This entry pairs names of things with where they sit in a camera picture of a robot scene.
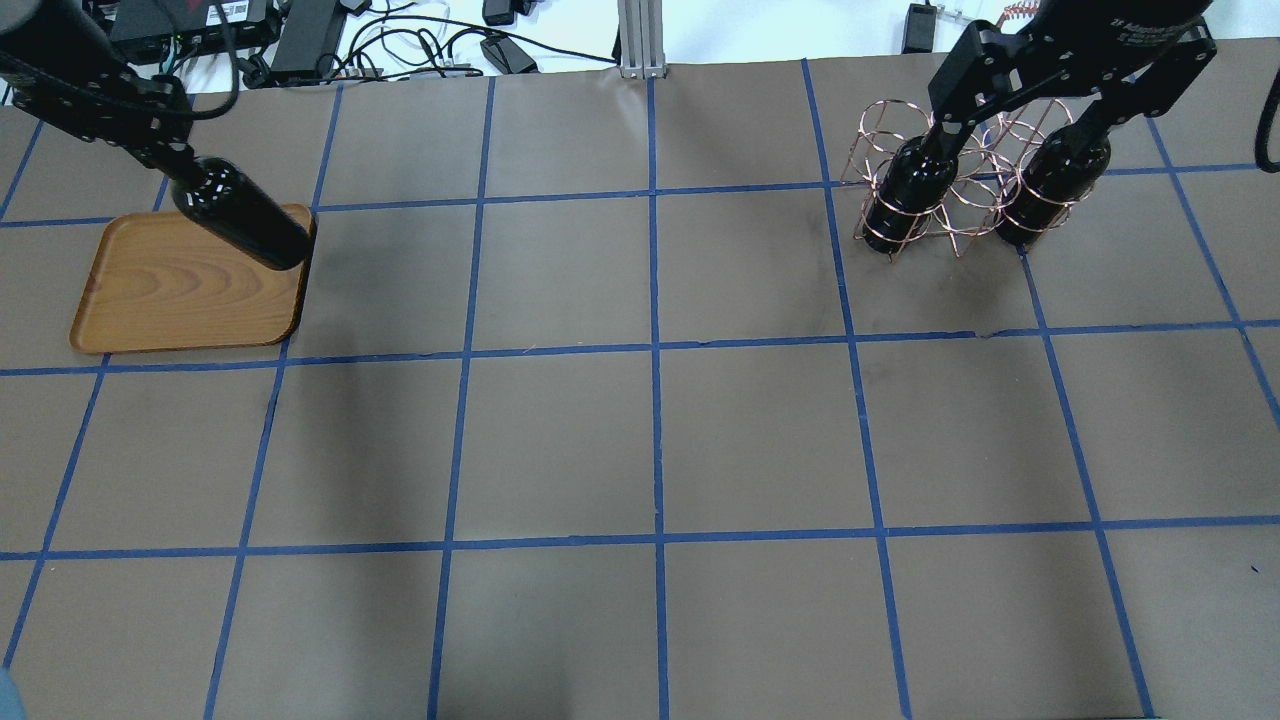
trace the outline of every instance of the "metal post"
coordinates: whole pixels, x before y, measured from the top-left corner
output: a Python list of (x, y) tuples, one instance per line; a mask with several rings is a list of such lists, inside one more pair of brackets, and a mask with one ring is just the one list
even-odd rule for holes
[(622, 77), (667, 77), (667, 55), (662, 50), (662, 0), (618, 0), (618, 38)]

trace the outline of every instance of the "robotic arm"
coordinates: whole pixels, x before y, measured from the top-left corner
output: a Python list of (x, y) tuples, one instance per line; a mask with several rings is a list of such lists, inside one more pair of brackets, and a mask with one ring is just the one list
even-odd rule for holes
[(1046, 138), (996, 225), (1012, 245), (1037, 240), (1106, 170), (1111, 128), (1166, 113), (1212, 60), (1216, 46), (1201, 17), (1211, 1), (1044, 0), (1016, 35), (970, 23), (929, 82), (933, 124), (899, 149), (863, 238), (879, 252), (901, 250), (955, 182), (979, 123), (1041, 97), (1100, 95)]
[(182, 81), (138, 77), (76, 0), (0, 1), (0, 77), (22, 110), (86, 142), (120, 146), (169, 176), (187, 218), (264, 265), (284, 270), (310, 256), (311, 234), (253, 181), (227, 160), (197, 158), (187, 143), (193, 120), (224, 114), (237, 92), (216, 110), (192, 111)]

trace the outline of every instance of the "wooden tray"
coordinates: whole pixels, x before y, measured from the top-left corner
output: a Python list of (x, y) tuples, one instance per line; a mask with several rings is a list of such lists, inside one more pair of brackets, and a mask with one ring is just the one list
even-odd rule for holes
[[(303, 205), (285, 213), (315, 236)], [(274, 345), (302, 313), (310, 260), (271, 270), (180, 213), (138, 213), (102, 231), (70, 343), (79, 352)]]

